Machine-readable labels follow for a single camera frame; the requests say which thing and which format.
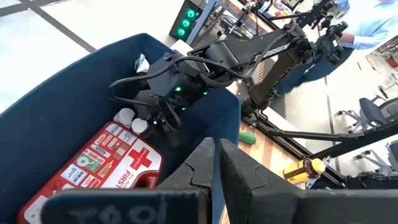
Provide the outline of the black box green lights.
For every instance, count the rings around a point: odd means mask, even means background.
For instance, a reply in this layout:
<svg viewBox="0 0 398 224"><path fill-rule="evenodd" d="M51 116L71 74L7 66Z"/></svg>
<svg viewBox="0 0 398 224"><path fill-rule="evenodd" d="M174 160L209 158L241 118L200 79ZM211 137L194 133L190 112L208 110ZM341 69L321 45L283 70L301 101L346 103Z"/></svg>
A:
<svg viewBox="0 0 398 224"><path fill-rule="evenodd" d="M202 2L203 0L184 0L171 27L169 36L177 40L187 40L193 29L194 22L203 12Z"/></svg>

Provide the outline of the black robot arm with gripper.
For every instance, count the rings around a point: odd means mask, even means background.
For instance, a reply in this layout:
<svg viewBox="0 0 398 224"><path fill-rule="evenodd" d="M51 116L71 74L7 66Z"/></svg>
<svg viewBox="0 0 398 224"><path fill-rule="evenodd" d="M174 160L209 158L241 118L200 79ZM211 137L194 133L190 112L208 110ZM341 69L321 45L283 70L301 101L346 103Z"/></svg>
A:
<svg viewBox="0 0 398 224"><path fill-rule="evenodd" d="M328 12L332 7L333 0L321 0L308 12L290 15L291 21L278 30L280 36L267 46L264 56L270 57L288 51L297 64L310 63L318 57L327 59L333 65L339 62L343 46L338 41L348 25L345 22L337 25L331 23L333 16ZM325 29L326 32L314 43L308 40L302 30L305 26L310 26L311 29Z"/></svg>

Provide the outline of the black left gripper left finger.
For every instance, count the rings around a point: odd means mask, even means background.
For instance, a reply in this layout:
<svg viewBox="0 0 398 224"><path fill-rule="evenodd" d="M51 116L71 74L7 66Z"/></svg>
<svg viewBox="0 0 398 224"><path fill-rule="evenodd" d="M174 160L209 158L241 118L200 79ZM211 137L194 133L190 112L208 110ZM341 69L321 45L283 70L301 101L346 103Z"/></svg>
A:
<svg viewBox="0 0 398 224"><path fill-rule="evenodd" d="M42 224L211 224L215 142L207 137L154 189L70 189L45 202Z"/></svg>

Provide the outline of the person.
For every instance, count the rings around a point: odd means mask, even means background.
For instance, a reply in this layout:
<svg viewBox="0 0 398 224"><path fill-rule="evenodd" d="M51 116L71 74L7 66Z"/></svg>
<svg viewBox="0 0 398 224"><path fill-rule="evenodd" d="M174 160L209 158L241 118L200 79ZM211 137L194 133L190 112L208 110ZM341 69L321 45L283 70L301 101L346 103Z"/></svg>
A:
<svg viewBox="0 0 398 224"><path fill-rule="evenodd" d="M338 9L345 11L340 21L348 24L344 32L354 35L354 42L349 44L340 41L343 52L336 65L319 57L312 63L291 69L275 88L276 96L283 96L304 83L330 75L355 50L372 49L398 30L398 0L335 0L335 3Z"/></svg>

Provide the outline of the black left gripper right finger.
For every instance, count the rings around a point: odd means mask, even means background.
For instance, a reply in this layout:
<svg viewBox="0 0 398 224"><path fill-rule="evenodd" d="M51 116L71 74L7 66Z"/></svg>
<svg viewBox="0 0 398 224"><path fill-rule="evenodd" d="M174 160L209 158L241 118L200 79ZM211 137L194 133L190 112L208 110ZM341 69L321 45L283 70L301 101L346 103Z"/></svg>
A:
<svg viewBox="0 0 398 224"><path fill-rule="evenodd" d="M220 139L230 224L398 224L398 190L302 190Z"/></svg>

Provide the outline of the black aluminium table frame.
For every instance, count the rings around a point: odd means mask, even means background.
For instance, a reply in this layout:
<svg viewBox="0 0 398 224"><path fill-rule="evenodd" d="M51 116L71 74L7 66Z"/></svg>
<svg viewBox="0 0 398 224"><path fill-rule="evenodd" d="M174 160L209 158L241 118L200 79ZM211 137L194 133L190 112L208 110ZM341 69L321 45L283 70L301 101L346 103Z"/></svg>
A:
<svg viewBox="0 0 398 224"><path fill-rule="evenodd" d="M327 157L336 158L348 152L398 134L398 120L360 133L327 134L277 129L277 126L274 126L270 121L266 120L265 117L258 116L258 111L254 111L250 115L243 114L242 121L254 126L262 134L265 134L268 137L276 136L271 137L271 139L277 140L277 144L282 146L283 149L292 154L296 159L304 159L306 157L311 159L324 159ZM314 154L293 140L293 138L342 143ZM347 188L346 180L347 178L336 170L326 168L326 171L324 171L320 176L320 180L315 181L315 188L320 189L321 186L327 186L332 187L333 189L344 189ZM361 177L348 180L354 182L354 187L358 187L359 189L398 189L398 177L385 177L383 179Z"/></svg>

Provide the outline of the person's hand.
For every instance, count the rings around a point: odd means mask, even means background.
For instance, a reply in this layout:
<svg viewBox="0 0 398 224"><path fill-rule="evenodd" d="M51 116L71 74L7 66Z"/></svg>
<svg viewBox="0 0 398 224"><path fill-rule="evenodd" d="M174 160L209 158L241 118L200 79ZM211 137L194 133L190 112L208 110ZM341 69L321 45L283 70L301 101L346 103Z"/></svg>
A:
<svg viewBox="0 0 398 224"><path fill-rule="evenodd" d="M354 38L355 36L349 33L342 33L341 37L340 37L340 41L343 43L349 43L352 44L354 42Z"/></svg>

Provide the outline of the small white pill bottle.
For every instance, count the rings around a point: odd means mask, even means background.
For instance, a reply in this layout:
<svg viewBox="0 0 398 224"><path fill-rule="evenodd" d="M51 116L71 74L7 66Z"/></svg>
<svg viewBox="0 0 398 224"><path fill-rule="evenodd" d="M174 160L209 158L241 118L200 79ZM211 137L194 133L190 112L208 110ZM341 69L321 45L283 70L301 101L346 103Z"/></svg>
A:
<svg viewBox="0 0 398 224"><path fill-rule="evenodd" d="M136 134L144 133L148 127L148 122L140 118L134 119L131 123L131 130Z"/></svg>

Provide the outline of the grey office chair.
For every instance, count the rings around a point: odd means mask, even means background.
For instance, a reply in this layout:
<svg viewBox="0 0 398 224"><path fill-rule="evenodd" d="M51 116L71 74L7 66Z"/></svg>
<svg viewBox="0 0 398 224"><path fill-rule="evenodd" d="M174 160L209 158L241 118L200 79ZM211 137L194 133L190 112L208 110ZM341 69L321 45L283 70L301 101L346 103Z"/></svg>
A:
<svg viewBox="0 0 398 224"><path fill-rule="evenodd" d="M360 98L359 113L354 110L341 110L337 112L338 116L348 115L356 121L348 131L349 134L353 134L359 128L361 128L362 131L366 131L370 128L376 128L393 121L398 121L398 97L386 100L378 106L375 104L375 101L379 98L381 97L377 96L371 100L368 98Z"/></svg>
<svg viewBox="0 0 398 224"><path fill-rule="evenodd" d="M373 149L365 150L355 156L356 160L367 160L377 166L376 174L391 177L398 175L398 140L387 142L387 162L381 158Z"/></svg>

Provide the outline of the small green white tag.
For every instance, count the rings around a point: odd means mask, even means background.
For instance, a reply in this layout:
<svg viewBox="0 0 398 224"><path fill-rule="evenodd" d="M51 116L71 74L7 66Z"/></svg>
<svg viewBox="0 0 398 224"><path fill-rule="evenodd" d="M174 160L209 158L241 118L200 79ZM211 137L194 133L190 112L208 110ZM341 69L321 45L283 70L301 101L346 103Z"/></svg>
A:
<svg viewBox="0 0 398 224"><path fill-rule="evenodd" d="M136 70L136 72L137 73L139 73L139 72L147 73L149 67L150 67L150 64L147 61L146 56L144 54L140 54L139 58L136 59L136 61L134 62L134 69Z"/></svg>

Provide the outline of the amber jar yellow lid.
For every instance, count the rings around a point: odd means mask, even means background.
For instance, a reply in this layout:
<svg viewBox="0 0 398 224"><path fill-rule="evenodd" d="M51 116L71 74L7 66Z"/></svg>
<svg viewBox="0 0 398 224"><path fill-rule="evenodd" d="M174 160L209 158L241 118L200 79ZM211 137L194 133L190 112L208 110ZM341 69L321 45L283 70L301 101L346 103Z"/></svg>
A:
<svg viewBox="0 0 398 224"><path fill-rule="evenodd" d="M316 158L305 158L283 169L282 177L291 184L307 183L316 179L326 169L323 161Z"/></svg>

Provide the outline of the green bandage roll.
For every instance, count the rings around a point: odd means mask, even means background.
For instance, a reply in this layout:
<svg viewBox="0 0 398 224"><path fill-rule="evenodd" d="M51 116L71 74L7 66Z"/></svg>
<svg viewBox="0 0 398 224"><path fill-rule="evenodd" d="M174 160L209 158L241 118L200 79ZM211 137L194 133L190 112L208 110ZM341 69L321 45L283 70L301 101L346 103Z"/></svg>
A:
<svg viewBox="0 0 398 224"><path fill-rule="evenodd" d="M249 145L254 145L257 141L257 137L252 133L240 132L239 141Z"/></svg>

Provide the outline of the navy white striped basket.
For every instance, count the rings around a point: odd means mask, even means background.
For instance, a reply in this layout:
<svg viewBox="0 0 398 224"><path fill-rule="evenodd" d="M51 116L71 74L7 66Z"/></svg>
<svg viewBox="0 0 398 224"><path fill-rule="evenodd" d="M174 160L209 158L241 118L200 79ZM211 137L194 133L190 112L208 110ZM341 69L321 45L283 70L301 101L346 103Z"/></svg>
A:
<svg viewBox="0 0 398 224"><path fill-rule="evenodd" d="M166 52L174 53L146 33L119 40L54 74L0 114L0 224L15 224L22 206L124 107L111 102L109 85L136 75L135 61L140 54L154 63ZM165 137L148 139L165 157L160 182L203 138L214 139L214 224L218 224L225 205L219 139L238 144L240 114L239 100L220 88L180 115L182 130L192 138L185 149L171 149Z"/></svg>

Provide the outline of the red first aid kit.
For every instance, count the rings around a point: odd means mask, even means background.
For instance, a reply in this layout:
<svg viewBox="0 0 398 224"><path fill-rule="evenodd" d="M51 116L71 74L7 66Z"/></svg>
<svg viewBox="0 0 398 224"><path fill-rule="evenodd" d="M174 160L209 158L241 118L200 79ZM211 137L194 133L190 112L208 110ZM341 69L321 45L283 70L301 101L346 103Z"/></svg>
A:
<svg viewBox="0 0 398 224"><path fill-rule="evenodd" d="M16 224L41 224L43 204L61 190L153 189L162 165L163 157L157 149L127 127L107 122L20 209Z"/></svg>

